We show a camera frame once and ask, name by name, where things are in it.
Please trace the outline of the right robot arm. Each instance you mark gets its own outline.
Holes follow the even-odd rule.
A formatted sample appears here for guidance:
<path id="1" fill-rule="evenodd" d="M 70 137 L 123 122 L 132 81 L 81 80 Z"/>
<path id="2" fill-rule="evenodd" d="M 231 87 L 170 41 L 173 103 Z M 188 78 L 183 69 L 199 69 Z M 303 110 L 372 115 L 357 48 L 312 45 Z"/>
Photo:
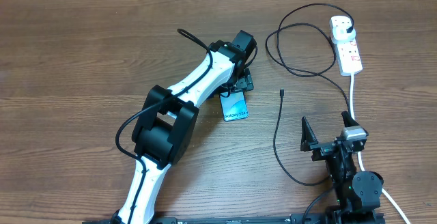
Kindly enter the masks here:
<path id="1" fill-rule="evenodd" d="M 311 152 L 313 161 L 323 160 L 332 186 L 314 199 L 301 217 L 302 223 L 384 223 L 380 207 L 383 177 L 374 171 L 358 171 L 353 155 L 365 148 L 368 132 L 344 111 L 341 113 L 344 128 L 331 142 L 320 143 L 305 117 L 302 118 L 300 149 Z M 335 192 L 337 205 L 329 206 L 323 213 L 310 214 L 312 207 Z"/>

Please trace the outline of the Samsung Galaxy smartphone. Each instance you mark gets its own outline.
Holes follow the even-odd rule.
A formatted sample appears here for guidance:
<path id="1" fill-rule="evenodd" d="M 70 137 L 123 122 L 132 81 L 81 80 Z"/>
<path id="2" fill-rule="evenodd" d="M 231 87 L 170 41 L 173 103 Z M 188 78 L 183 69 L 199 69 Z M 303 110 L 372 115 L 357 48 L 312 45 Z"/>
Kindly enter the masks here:
<path id="1" fill-rule="evenodd" d="M 243 92 L 220 94 L 223 119 L 226 122 L 245 119 L 249 116 Z"/>

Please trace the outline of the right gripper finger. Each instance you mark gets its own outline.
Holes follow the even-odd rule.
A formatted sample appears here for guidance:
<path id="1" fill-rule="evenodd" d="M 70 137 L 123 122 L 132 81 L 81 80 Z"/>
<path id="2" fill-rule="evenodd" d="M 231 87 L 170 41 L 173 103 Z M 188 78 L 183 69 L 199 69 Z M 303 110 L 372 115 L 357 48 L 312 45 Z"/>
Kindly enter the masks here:
<path id="1" fill-rule="evenodd" d="M 300 150 L 303 152 L 307 152 L 312 150 L 312 147 L 314 145 L 318 144 L 318 140 L 315 133 L 311 129 L 311 126 L 306 117 L 302 117 L 301 123 L 302 123 L 302 137 L 300 143 Z"/>
<path id="2" fill-rule="evenodd" d="M 343 111 L 341 115 L 345 127 L 353 127 L 359 125 L 359 123 L 354 118 L 352 118 L 348 111 Z"/>

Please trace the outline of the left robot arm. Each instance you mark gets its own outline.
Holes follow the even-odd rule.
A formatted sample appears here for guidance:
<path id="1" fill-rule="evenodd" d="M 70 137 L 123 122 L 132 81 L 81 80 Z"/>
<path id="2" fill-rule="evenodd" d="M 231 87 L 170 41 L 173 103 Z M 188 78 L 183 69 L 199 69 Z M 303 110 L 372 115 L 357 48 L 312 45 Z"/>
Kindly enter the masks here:
<path id="1" fill-rule="evenodd" d="M 135 160 L 135 172 L 124 205 L 110 223 L 151 223 L 164 177 L 184 155 L 200 106 L 218 96 L 226 121 L 248 116 L 244 93 L 253 90 L 249 66 L 257 54 L 255 38 L 239 31 L 231 42 L 205 44 L 184 29 L 178 33 L 206 52 L 204 60 L 169 87 L 155 85 L 142 109 L 118 129 L 115 144 Z"/>

